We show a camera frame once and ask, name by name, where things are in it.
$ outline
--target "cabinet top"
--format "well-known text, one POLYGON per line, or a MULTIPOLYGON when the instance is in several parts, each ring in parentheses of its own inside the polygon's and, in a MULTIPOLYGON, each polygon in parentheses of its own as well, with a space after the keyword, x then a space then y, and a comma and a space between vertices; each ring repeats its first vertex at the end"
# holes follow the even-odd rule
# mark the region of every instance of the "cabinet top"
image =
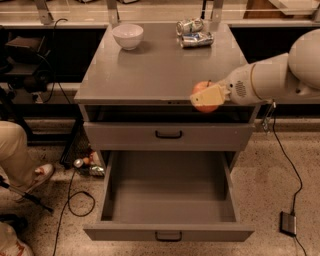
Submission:
POLYGON ((246 64, 228 25, 206 23, 211 46, 180 47, 176 23, 138 23, 144 39, 134 50, 116 43, 109 26, 75 96, 78 104, 191 104, 200 81, 219 81, 246 64))

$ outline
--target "khaki pants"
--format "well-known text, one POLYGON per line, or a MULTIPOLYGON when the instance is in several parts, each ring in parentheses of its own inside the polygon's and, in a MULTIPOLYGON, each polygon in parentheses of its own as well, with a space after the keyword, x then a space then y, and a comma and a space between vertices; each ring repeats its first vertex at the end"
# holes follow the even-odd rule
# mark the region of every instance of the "khaki pants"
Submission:
POLYGON ((17 242, 17 235, 13 227, 7 223, 0 222, 0 254, 7 248, 15 245, 17 242))
POLYGON ((27 149, 27 135, 20 125, 0 121, 0 165, 10 185, 25 191, 36 177, 37 162, 27 149))

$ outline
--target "power cord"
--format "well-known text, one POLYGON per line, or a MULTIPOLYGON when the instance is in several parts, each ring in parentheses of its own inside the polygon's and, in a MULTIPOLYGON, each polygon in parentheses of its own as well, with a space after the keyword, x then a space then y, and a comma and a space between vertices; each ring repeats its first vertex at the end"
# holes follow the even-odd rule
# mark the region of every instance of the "power cord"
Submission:
POLYGON ((95 205, 96 205, 96 200, 94 199, 94 197, 92 195, 90 195, 88 192, 86 191, 78 191, 74 194, 71 195, 71 185, 72 185, 72 182, 73 182, 73 178, 74 178, 74 175, 76 173, 76 169, 73 170, 73 174, 72 174, 72 177, 71 177, 71 180, 70 180, 70 183, 69 183, 69 188, 68 188, 68 200, 67 202, 64 204, 63 208, 62 208, 62 211, 61 211, 61 214, 60 214, 60 218, 59 218, 59 224, 58 224, 58 229, 57 229, 57 233, 56 233, 56 240, 55 240, 55 243, 54 243, 54 251, 53 251, 53 256, 55 256, 56 254, 56 250, 57 250, 57 243, 58 243, 58 238, 59 238, 59 231, 60 231, 60 227, 61 227, 61 221, 62 221, 62 217, 63 217, 63 213, 64 213, 64 210, 66 208, 66 206, 68 206, 69 208, 69 211, 76 217, 85 217, 85 216, 88 216, 94 209, 95 205), (91 209, 86 212, 86 213, 83 213, 83 214, 78 214, 76 212, 74 212, 74 210, 72 210, 71 208, 71 205, 70 205, 70 201, 73 197, 75 197, 76 195, 78 194, 84 194, 85 196, 89 197, 92 199, 92 207, 91 209))
MULTIPOLYGON (((54 26, 53 26, 52 42, 53 42, 53 50, 54 50, 54 53, 55 53, 54 67, 52 67, 52 66, 50 65, 50 63, 48 62, 48 60, 47 60, 44 56, 38 54, 38 56, 46 62, 46 64, 48 65, 48 67, 49 67, 49 69, 50 69, 50 71, 51 71, 51 73, 52 73, 52 76, 53 76, 53 84, 52 84, 52 88, 51 88, 50 95, 49 95, 48 99, 46 99, 45 101, 43 101, 43 103, 48 103, 48 102, 51 100, 51 97, 52 97, 52 95, 53 95, 53 90, 54 90, 54 87, 55 87, 55 84, 56 84, 56 66, 57 66, 57 50, 56 50, 56 49, 57 49, 57 47, 56 47, 56 40, 55 40, 55 39, 56 39, 56 38, 55 38, 55 31, 56 31, 56 27, 57 27, 57 25, 58 25, 58 23, 59 23, 60 21, 68 21, 68 19, 65 19, 65 18, 58 19, 58 20, 54 23, 54 26)), ((71 104, 71 102, 70 102, 70 100, 68 99, 65 91, 62 89, 62 86, 61 86, 60 82, 57 82, 57 83, 58 83, 58 85, 59 85, 59 87, 60 87, 60 90, 62 91, 64 97, 67 99, 68 103, 71 104)))
MULTIPOLYGON (((294 193, 293 202, 292 202, 291 215, 292 215, 293 217, 295 217, 296 197, 297 197, 297 195, 300 193, 300 191, 301 191, 302 188, 303 188, 303 182, 302 182, 302 179, 301 179, 301 177, 300 177, 299 172, 297 171, 297 168, 295 167, 294 163, 291 161, 291 159, 289 158, 289 156, 288 156, 287 153, 285 152, 285 150, 284 150, 284 148, 283 148, 283 146, 282 146, 282 143, 281 143, 281 141, 280 141, 280 139, 279 139, 279 137, 278 137, 278 135, 277 135, 277 133, 276 133, 276 130, 275 130, 276 119, 277 119, 277 118, 276 118, 276 113, 274 113, 274 122, 273 122, 273 126, 272 126, 273 133, 274 133, 274 135, 275 135, 275 137, 276 137, 276 139, 277 139, 277 141, 278 141, 278 143, 279 143, 279 146, 280 146, 280 148, 281 148, 284 156, 287 158, 287 160, 288 160, 289 163, 291 164, 293 170, 295 171, 295 173, 296 173, 296 175, 297 175, 297 177, 298 177, 298 179, 299 179, 299 183, 300 183, 299 189, 294 193)), ((297 243, 299 244, 299 246, 302 248, 302 250, 303 250, 303 252, 304 252, 304 255, 307 256, 306 250, 304 249, 304 247, 302 246, 302 244, 300 243, 300 241, 298 240, 298 238, 297 238, 296 235, 294 235, 294 239, 297 241, 297 243)))

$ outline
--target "closed drawer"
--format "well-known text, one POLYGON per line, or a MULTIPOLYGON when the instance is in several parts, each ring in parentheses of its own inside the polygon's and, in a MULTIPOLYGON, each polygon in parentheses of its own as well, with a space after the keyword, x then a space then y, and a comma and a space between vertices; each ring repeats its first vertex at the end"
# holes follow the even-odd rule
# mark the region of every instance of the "closed drawer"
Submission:
POLYGON ((96 150, 243 150, 252 124, 104 123, 84 124, 96 150))

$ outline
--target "shoe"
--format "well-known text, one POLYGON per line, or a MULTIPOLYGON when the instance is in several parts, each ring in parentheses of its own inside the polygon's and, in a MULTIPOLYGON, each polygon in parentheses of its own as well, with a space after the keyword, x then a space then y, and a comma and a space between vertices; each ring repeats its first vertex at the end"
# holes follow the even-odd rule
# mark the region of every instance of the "shoe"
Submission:
POLYGON ((31 248, 17 239, 15 245, 7 248, 4 251, 0 252, 1 256, 34 256, 31 248))
MULTIPOLYGON (((45 164, 35 169, 35 173, 38 176, 33 180, 31 187, 29 187, 26 191, 24 191, 25 193, 31 193, 35 188, 37 188, 42 183, 50 179, 52 174, 54 173, 54 167, 52 164, 45 164)), ((20 197, 15 201, 21 202, 23 199, 24 197, 20 197)))

